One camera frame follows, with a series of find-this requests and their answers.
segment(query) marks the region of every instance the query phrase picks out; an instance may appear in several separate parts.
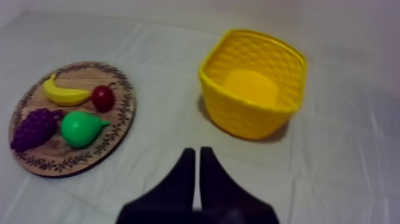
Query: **floral border pattern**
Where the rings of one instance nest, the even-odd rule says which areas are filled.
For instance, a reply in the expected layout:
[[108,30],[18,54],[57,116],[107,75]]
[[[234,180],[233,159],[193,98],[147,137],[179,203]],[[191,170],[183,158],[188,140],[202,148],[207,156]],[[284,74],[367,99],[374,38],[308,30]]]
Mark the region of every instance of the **floral border pattern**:
[[[35,166],[41,170],[51,170],[55,171],[58,173],[61,173],[64,169],[69,169],[72,168],[73,166],[81,163],[81,162],[87,162],[89,158],[92,157],[98,157],[101,158],[101,156],[108,151],[107,146],[110,145],[110,142],[115,140],[116,137],[119,137],[123,135],[121,126],[125,125],[127,122],[130,121],[129,114],[131,114],[132,111],[130,109],[131,107],[131,102],[134,99],[132,96],[132,90],[133,86],[129,82],[128,78],[117,68],[110,66],[108,64],[104,63],[85,63],[82,62],[80,63],[74,63],[71,66],[68,66],[66,68],[60,68],[56,72],[56,75],[59,76],[63,73],[69,73],[71,71],[79,71],[82,69],[98,69],[103,73],[110,74],[114,78],[118,80],[118,84],[122,86],[123,90],[125,91],[125,94],[123,94],[123,99],[121,100],[122,103],[120,104],[120,108],[118,109],[118,123],[116,125],[112,125],[112,130],[111,133],[106,134],[105,138],[103,138],[102,142],[95,147],[94,151],[91,152],[84,152],[81,153],[77,156],[70,157],[70,158],[65,158],[62,162],[56,163],[55,160],[45,160],[42,158],[36,158],[34,155],[28,155],[26,152],[22,153],[15,153],[15,156],[19,159],[24,161],[26,164],[29,166]],[[16,111],[14,112],[14,120],[13,125],[14,125],[14,130],[21,124],[22,122],[22,111],[23,108],[27,107],[28,102],[32,99],[32,96],[34,92],[37,90],[39,86],[43,84],[45,80],[47,80],[48,76],[45,76],[41,78],[38,83],[33,85],[24,98],[20,101]]]

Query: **yellow basket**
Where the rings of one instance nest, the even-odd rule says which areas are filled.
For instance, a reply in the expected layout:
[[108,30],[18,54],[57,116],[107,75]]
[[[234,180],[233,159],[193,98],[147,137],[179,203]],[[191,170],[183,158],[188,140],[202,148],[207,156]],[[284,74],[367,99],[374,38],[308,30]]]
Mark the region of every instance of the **yellow basket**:
[[199,69],[213,121],[246,139],[272,134],[301,107],[307,65],[295,48],[251,30],[225,35]]

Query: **wooden plate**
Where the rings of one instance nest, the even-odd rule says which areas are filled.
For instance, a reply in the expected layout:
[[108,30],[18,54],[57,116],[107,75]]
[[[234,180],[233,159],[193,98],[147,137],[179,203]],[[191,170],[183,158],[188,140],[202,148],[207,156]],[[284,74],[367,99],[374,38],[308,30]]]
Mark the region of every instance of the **wooden plate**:
[[[62,88],[78,88],[92,91],[98,85],[115,83],[111,88],[115,95],[115,105],[107,113],[97,113],[91,101],[76,107],[59,107],[47,100],[44,96],[42,84],[56,74],[55,83]],[[26,116],[38,108],[49,110],[62,109],[65,113],[79,110],[95,114],[111,124],[105,127],[96,141],[83,150],[75,150],[69,147],[63,140],[60,129],[44,145],[27,150],[23,153],[12,154],[18,163],[26,170],[39,175],[52,178],[60,178],[76,175],[99,164],[110,155],[118,143],[124,138],[135,116],[136,98],[133,86],[128,78],[117,68],[96,61],[84,61],[69,64],[56,69],[35,83],[18,103],[14,110],[8,139],[13,140],[15,129]]]

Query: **toy pear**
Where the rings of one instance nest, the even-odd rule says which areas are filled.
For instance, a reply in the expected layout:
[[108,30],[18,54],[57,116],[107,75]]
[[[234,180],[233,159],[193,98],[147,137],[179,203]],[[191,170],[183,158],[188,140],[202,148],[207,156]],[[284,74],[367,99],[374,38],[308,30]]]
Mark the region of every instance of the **toy pear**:
[[101,133],[104,126],[110,123],[100,117],[82,111],[67,114],[61,123],[61,134],[73,148],[84,148],[90,145]]

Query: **yellow banana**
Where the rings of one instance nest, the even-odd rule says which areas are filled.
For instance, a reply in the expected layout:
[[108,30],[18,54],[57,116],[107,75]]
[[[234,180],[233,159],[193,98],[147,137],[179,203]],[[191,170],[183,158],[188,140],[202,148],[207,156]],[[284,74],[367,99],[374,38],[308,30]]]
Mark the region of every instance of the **yellow banana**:
[[50,101],[60,106],[75,106],[85,102],[90,91],[84,89],[64,89],[59,88],[54,83],[55,74],[52,74],[43,84],[45,95]]

